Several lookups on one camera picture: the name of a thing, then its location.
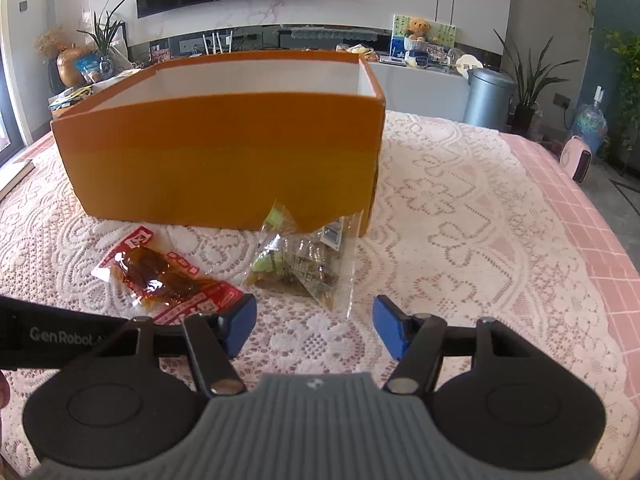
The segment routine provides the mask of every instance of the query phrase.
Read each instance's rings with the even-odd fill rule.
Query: snack package
[[[179,323],[193,312],[222,312],[242,298],[238,288],[207,276],[167,249],[141,225],[109,251],[92,275],[124,283],[133,305],[141,306],[158,324]]]
[[[355,250],[362,212],[300,234],[295,220],[275,203],[262,224],[247,285],[310,296],[322,306],[351,310]]]
[[[341,43],[335,47],[336,52],[349,52],[350,54],[359,54],[366,61],[377,62],[380,60],[380,56],[376,54],[376,51],[373,50],[370,46],[363,45],[361,43],[356,46],[349,46],[347,44]]]
[[[84,80],[88,83],[97,83],[102,81],[102,73],[100,72],[100,58],[96,54],[76,59],[74,63],[78,72],[82,74]]]

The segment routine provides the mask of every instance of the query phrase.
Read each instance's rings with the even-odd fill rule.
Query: wall outlet
[[[562,94],[556,94],[554,95],[554,104],[567,110],[571,105],[571,99]]]

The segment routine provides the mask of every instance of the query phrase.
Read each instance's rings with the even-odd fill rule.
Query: gray trash can
[[[463,123],[504,131],[516,82],[487,68],[469,70],[469,98]]]

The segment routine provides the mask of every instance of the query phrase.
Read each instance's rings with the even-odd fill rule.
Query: red snack package
[[[177,324],[193,312],[222,312],[242,298],[242,291],[200,272],[170,250],[164,252],[154,232],[144,226],[119,241],[92,275],[122,282],[134,306],[141,305],[159,324]]]

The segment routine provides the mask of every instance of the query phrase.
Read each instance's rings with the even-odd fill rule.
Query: vase
[[[76,46],[74,43],[71,48],[68,48],[60,53],[56,64],[58,66],[58,73],[60,79],[69,88],[74,86],[84,86],[86,81],[84,76],[76,68],[76,59],[86,56],[90,50],[85,46]]]
[[[102,74],[102,80],[110,78],[113,75],[113,63],[109,56],[100,56],[100,74]]]
[[[527,137],[529,126],[531,125],[531,120],[535,112],[533,108],[522,104],[516,106],[516,113],[513,116],[513,123],[511,123],[511,133]]]
[[[533,140],[533,142],[539,142],[542,140],[542,134],[540,133],[540,126],[542,125],[542,119],[544,117],[542,113],[542,108],[536,101],[533,103],[534,113],[533,118],[531,119],[531,124],[529,125],[529,130],[527,131],[527,139]]]

